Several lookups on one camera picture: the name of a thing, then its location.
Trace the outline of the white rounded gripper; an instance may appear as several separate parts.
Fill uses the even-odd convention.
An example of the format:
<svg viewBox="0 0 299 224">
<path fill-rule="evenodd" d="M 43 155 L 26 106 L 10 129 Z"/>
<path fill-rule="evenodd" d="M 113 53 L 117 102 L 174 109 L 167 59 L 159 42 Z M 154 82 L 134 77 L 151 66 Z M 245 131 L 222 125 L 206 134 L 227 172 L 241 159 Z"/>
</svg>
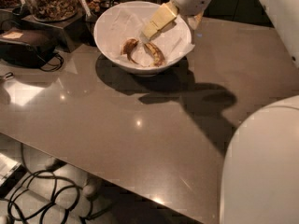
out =
<svg viewBox="0 0 299 224">
<path fill-rule="evenodd" d="M 170 0 L 162 3 L 142 26 L 141 41 L 147 43 L 159 36 L 177 18 L 178 13 L 188 16 L 188 26 L 196 30 L 203 18 L 203 11 L 210 2 L 211 0 Z"/>
</svg>

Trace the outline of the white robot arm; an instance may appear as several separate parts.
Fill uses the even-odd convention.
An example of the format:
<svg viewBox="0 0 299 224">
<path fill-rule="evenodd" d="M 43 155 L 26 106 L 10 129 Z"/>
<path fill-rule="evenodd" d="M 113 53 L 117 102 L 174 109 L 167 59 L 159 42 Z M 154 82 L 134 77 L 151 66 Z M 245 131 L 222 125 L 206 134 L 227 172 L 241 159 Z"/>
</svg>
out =
<svg viewBox="0 0 299 224">
<path fill-rule="evenodd" d="M 260 0 L 299 60 L 299 0 Z M 236 130 L 224 159 L 220 224 L 299 224 L 299 96 L 267 105 Z"/>
</svg>

